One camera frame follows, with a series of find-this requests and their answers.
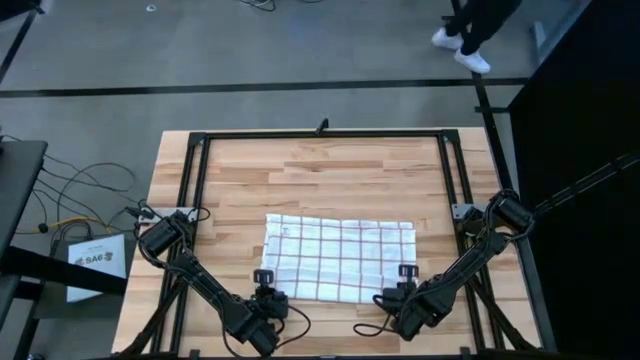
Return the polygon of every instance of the concrete floor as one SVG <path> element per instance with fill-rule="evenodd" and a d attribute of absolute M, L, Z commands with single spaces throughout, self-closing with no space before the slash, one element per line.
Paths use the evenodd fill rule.
<path fill-rule="evenodd" d="M 232 0 L 45 1 L 48 13 L 36 18 L 0 90 L 470 78 L 451 53 L 430 44 L 440 17 L 452 13 L 449 0 L 278 2 L 276 12 L 264 13 Z M 150 3 L 156 12 L 145 11 Z M 531 24 L 553 24 L 566 6 L 563 0 L 524 0 L 483 47 L 494 69 L 488 77 L 530 76 Z M 23 19 L 0 24 L 0 54 Z M 518 91 L 487 89 L 492 106 L 507 106 Z M 110 161 L 134 169 L 138 183 L 130 196 L 144 198 L 164 130 L 311 128 L 325 117 L 332 127 L 482 126 L 477 105 L 473 87 L 0 99 L 0 125 L 4 133 L 48 141 L 50 155 L 79 167 Z M 508 147 L 508 116 L 496 120 Z M 96 175 L 110 184 L 127 181 L 117 170 Z M 125 205 L 81 185 L 69 195 L 107 218 Z M 46 204 L 51 219 L 54 206 Z M 21 227 L 32 228 L 42 216 L 30 202 Z M 120 224 L 131 225 L 127 219 Z M 48 240 L 16 236 L 14 244 L 46 253 Z M 0 333 L 0 359 L 12 354 L 28 305 L 14 301 Z M 106 356 L 117 317 L 85 315 L 79 310 L 68 319 L 42 321 L 33 352 L 51 360 Z"/>

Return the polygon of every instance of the wooden tabletop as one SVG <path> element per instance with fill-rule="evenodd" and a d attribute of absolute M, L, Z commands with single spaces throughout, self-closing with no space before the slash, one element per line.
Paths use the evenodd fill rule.
<path fill-rule="evenodd" d="M 484 129 L 459 131 L 474 200 L 486 202 L 498 191 L 498 182 Z M 149 190 L 152 206 L 175 206 L 188 134 L 163 134 Z M 189 201 L 198 154 L 196 150 Z M 455 174 L 452 148 L 449 157 Z M 455 180 L 462 199 L 457 176 Z M 458 256 L 434 138 L 215 140 L 203 205 L 212 217 L 198 228 L 195 254 L 230 292 L 242 296 L 253 292 L 251 275 L 260 266 L 267 213 L 411 221 L 423 280 L 443 272 Z M 491 260 L 489 269 L 498 305 L 528 341 L 539 345 L 515 248 L 510 245 Z M 145 325 L 158 304 L 161 283 L 162 271 L 136 253 L 113 351 L 125 348 Z M 385 314 L 375 305 L 291 303 L 311 318 L 312 327 L 276 355 L 457 354 L 461 346 L 474 348 L 464 289 L 451 314 L 434 329 L 423 327 L 411 342 L 394 334 L 364 338 L 352 331 L 357 322 L 382 324 Z M 487 344 L 492 345 L 486 310 L 478 303 Z M 172 323 L 170 311 L 163 349 L 168 349 Z M 285 339 L 306 326 L 296 314 L 286 324 Z M 240 354 L 256 354 L 250 344 L 231 337 L 229 342 Z M 202 356 L 229 356 L 217 312 L 189 290 L 180 353 L 194 348 Z"/>

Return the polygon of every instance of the black wall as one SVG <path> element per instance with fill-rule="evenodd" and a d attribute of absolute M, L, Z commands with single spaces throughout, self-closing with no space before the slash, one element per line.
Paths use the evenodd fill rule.
<path fill-rule="evenodd" d="M 594 0 L 510 106 L 534 207 L 640 149 L 640 1 Z M 640 165 L 565 203 L 531 237 L 561 352 L 637 358 Z"/>

